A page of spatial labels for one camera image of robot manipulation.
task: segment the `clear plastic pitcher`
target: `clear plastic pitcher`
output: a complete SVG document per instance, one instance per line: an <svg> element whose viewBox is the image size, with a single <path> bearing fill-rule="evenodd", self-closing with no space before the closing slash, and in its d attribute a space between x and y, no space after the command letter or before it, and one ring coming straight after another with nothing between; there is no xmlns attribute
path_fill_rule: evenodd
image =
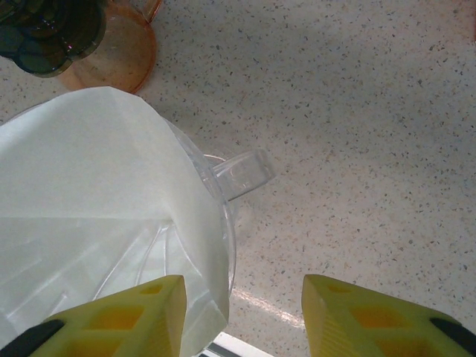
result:
<svg viewBox="0 0 476 357"><path fill-rule="evenodd" d="M228 203L265 184L274 177L273 170L262 150L246 152L212 166L207 156L183 132L171 123L168 125L209 193L219 203L222 241L228 250L228 292L231 293L236 249L234 221ZM28 237L21 242L9 240L9 227L2 227L6 239L0 240L0 346L56 312L166 274L183 274L186 280L187 308L190 310L187 311L184 335L193 329L194 335L198 331L207 338L208 329L203 325L195 326L195 322L205 310L216 309L216 306L209 304L206 289L194 278L200 272L188 260L170 222L152 219L140 224L114 219L94 222L87 219L74 219L73 222L57 218L41 220L42 227L50 225L64 231L64 239L51 239L41 231L35 231L34 219L26 219L24 224L9 221L11 227L22 230L21 237ZM98 232L105 231L107 238L98 239ZM190 357L198 352L199 349L182 348L181 356Z"/></svg>

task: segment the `terrazzo surface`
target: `terrazzo surface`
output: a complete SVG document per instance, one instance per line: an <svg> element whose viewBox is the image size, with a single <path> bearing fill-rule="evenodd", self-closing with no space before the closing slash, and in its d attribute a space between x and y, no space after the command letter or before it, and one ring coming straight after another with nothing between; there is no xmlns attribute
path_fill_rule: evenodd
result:
<svg viewBox="0 0 476 357"><path fill-rule="evenodd" d="M138 93L205 152L263 148L244 196L226 332L307 356L303 276L476 331L473 1L169 1ZM0 59L0 120L65 89Z"/></svg>

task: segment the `white paper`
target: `white paper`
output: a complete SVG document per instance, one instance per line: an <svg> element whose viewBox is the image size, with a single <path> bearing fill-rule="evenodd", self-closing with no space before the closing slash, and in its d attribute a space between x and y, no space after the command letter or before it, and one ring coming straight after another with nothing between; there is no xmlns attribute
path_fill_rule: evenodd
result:
<svg viewBox="0 0 476 357"><path fill-rule="evenodd" d="M0 232L0 255L3 252L36 257L29 262L25 256L19 259L18 271L10 266L10 274L0 279L0 287L9 284L24 289L21 282L29 271L49 274L48 279L57 278L62 271L53 276L55 266L51 263L49 270L40 268L48 255L63 257L51 259L64 264L65 257L73 260L72 257L85 255L86 245L96 239L101 239L104 247L111 245L112 261L120 259L128 239L153 236L157 234L153 230L163 222L171 222L179 237L177 244L198 272L196 283L208 288L210 299L222 315L215 327L210 326L218 334L224 327L223 321L226 324L228 320L228 255L219 209L167 122L131 94L111 88L64 94L0 127L0 225L8 227ZM60 223L52 225L52 220ZM150 231L144 233L144 227ZM50 251L34 248L35 244L44 245L48 237L54 241L63 236L65 242L75 236L75 242L81 243L54 245L48 247ZM146 245L141 254L149 254ZM171 263L165 262L166 266L169 264L168 268L165 266L167 273L180 274L181 266ZM91 274L87 282L98 280L96 283L100 284L105 279L100 276L105 274L103 270L97 271L97 277ZM159 277L164 267L157 271ZM187 275L183 275L192 307L190 301L199 299L190 294L193 281L187 282ZM150 270L147 276L153 277ZM25 294L30 299L34 289L45 288L31 285L31 281L29 284L30 291ZM3 319L21 317L22 304L31 300L19 298L19 306L7 311L8 294L2 287ZM199 321L187 322L199 329L208 328ZM0 318L0 333L4 323ZM203 339L202 332L186 328L185 334L189 345L184 346L183 341L182 351L198 352L194 349L203 347L204 341L199 341Z"/></svg>

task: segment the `white countertop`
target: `white countertop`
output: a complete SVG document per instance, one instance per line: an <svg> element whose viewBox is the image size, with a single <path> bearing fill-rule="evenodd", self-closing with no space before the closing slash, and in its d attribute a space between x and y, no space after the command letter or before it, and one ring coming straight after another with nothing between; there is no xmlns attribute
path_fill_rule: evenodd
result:
<svg viewBox="0 0 476 357"><path fill-rule="evenodd" d="M267 149L226 332L307 356L303 276L476 330L476 50L462 1L168 1L139 92L204 151ZM0 59L0 120L65 90Z"/></svg>

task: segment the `plastic handle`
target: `plastic handle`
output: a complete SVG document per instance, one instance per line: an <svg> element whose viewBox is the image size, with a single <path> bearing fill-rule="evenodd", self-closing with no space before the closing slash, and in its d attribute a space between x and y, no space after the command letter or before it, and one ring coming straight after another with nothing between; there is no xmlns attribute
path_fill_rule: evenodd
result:
<svg viewBox="0 0 476 357"><path fill-rule="evenodd" d="M162 4L162 0L147 0L147 3L144 5L142 9L142 14L147 22L152 22L155 15L157 15L157 11Z"/></svg>
<svg viewBox="0 0 476 357"><path fill-rule="evenodd" d="M274 178L266 151L244 152L213 168L223 194L228 201L243 196Z"/></svg>

